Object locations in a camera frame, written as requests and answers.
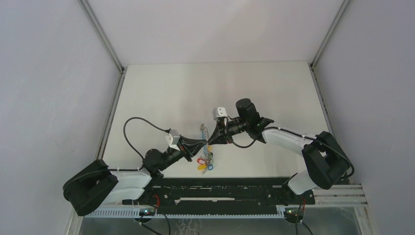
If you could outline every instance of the white panel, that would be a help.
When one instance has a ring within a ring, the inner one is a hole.
[[[141,158],[123,137],[124,122],[134,116],[147,118],[163,128],[174,128],[188,138],[200,139],[205,123],[212,133],[212,109],[225,107],[237,116],[235,103],[250,98],[259,113],[299,131],[327,130],[308,64],[306,62],[213,63],[129,66],[111,127],[104,161],[112,167],[135,168]],[[166,133],[133,120],[126,133],[145,154],[167,149]],[[247,145],[248,135],[235,142]],[[167,177],[261,177],[291,176],[305,169],[302,157],[279,146],[255,143],[248,149],[214,145],[214,170],[202,175],[196,159],[181,159],[164,171]]]
[[[75,0],[0,1],[0,234],[61,235],[118,71]]]
[[[90,0],[122,64],[311,62],[342,0]]]
[[[353,1],[317,70],[383,235],[414,233],[402,219],[415,209],[414,11],[413,0]]]

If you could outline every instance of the metal frame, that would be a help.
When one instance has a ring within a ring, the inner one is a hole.
[[[114,118],[114,113],[116,110],[116,106],[118,103],[118,99],[120,96],[120,92],[122,89],[122,85],[124,82],[126,69],[123,68],[119,58],[117,57],[114,48],[112,47],[108,37],[106,36],[102,26],[100,25],[95,13],[93,12],[91,5],[89,4],[88,0],[78,0],[79,4],[81,5],[82,9],[84,10],[85,14],[87,15],[88,19],[91,22],[95,32],[97,33],[100,41],[104,45],[105,49],[107,50],[109,56],[111,57],[112,61],[114,62],[117,69],[120,71],[120,76],[118,77],[118,83],[114,92],[114,96],[111,102],[111,106],[109,108],[108,117],[105,123],[105,127],[101,136],[101,142],[97,150],[96,159],[101,159],[103,153],[105,151],[105,146],[108,140],[108,135],[111,129],[112,121]],[[315,68],[318,65],[318,62],[326,48],[327,44],[329,43],[331,37],[333,36],[335,30],[337,29],[340,20],[344,16],[345,11],[349,7],[352,0],[344,0],[341,4],[340,9],[338,10],[336,17],[334,18],[333,22],[330,25],[329,30],[327,31],[316,55],[310,64],[310,72],[313,77],[313,82],[316,87],[316,91],[322,106],[322,110],[324,113],[324,118],[326,120],[328,129],[330,133],[335,135],[333,124],[330,118],[328,107],[325,103],[323,92],[321,91],[321,87],[319,84],[319,80],[317,75],[315,74]],[[370,210],[368,208],[368,204],[363,192],[361,185],[336,185],[333,186],[330,190],[323,190],[323,189],[315,189],[314,190],[314,199],[316,203],[314,205],[308,204],[308,207],[315,207],[315,208],[323,208],[323,207],[353,207],[355,209],[356,217],[358,219],[359,227],[362,232],[362,235],[376,235],[377,232],[374,229],[374,222],[372,216],[370,214]],[[297,207],[297,205],[289,205],[288,207],[283,205],[276,206],[276,213],[275,214],[257,214],[257,215],[167,215],[170,218],[185,218],[192,216],[193,218],[283,218],[283,213],[286,208],[289,207]],[[104,207],[100,207],[90,215],[86,217],[94,217],[94,218],[131,218],[131,217],[138,217],[139,212],[138,206],[129,206],[129,205],[106,205]],[[75,211],[72,209],[71,215],[68,221],[67,229],[65,234],[67,235],[78,235],[80,231],[80,227],[82,224],[83,217],[77,216]]]

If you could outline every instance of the robotic arm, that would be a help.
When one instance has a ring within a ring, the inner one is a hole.
[[[259,141],[279,145],[302,156],[307,170],[293,175],[282,186],[282,197],[287,205],[313,188],[331,188],[349,167],[352,168],[353,174],[353,165],[330,133],[323,131],[312,136],[279,126],[268,127],[274,121],[261,117],[254,104],[247,98],[239,100],[236,108],[239,116],[235,118],[229,118],[225,108],[213,110],[216,127],[208,141],[188,139],[181,136],[177,130],[166,130],[169,145],[167,150],[160,152],[150,149],[145,154],[142,168],[149,172],[150,177],[146,175],[148,180],[143,180],[141,169],[124,170],[134,171],[129,172],[126,177],[126,174],[119,173],[122,169],[108,169],[103,160],[96,160],[65,183],[65,198],[71,202],[79,216],[91,213],[101,203],[108,202],[109,198],[127,199],[125,195],[128,195],[128,199],[137,199],[151,180],[163,177],[161,171],[183,157],[191,162],[192,157],[206,144],[233,143],[238,147],[247,148]],[[233,142],[232,136],[242,132],[248,133],[253,139],[250,145],[239,146]]]

